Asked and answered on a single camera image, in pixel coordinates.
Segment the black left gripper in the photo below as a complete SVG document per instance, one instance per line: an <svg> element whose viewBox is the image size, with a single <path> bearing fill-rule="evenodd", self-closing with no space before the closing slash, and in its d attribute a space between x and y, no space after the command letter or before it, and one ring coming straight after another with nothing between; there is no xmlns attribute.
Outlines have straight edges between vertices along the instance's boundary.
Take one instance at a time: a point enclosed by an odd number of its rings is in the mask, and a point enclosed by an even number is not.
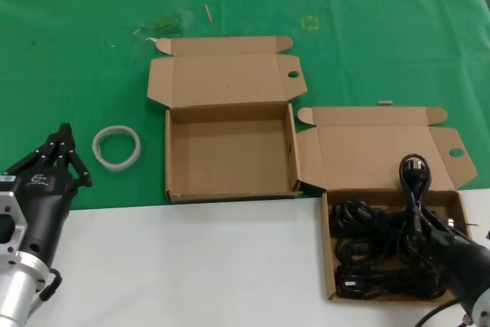
<svg viewBox="0 0 490 327"><path fill-rule="evenodd" d="M78 174L75 179L70 165ZM1 177L1 190L15 195L27 221L18 249L52 267L77 188L92 186L89 170L76 152L71 125L62 123L44 144L2 174L14 174Z"/></svg>

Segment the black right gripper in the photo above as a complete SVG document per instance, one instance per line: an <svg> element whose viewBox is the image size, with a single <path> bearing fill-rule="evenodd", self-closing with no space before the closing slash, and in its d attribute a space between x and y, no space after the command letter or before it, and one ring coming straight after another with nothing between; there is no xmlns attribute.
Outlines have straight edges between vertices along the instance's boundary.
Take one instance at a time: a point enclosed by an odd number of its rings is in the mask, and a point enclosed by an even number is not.
<svg viewBox="0 0 490 327"><path fill-rule="evenodd" d="M432 262L462 308L473 309L489 289L489 249L461 232L452 218L421 214L422 241L432 241Z"/></svg>

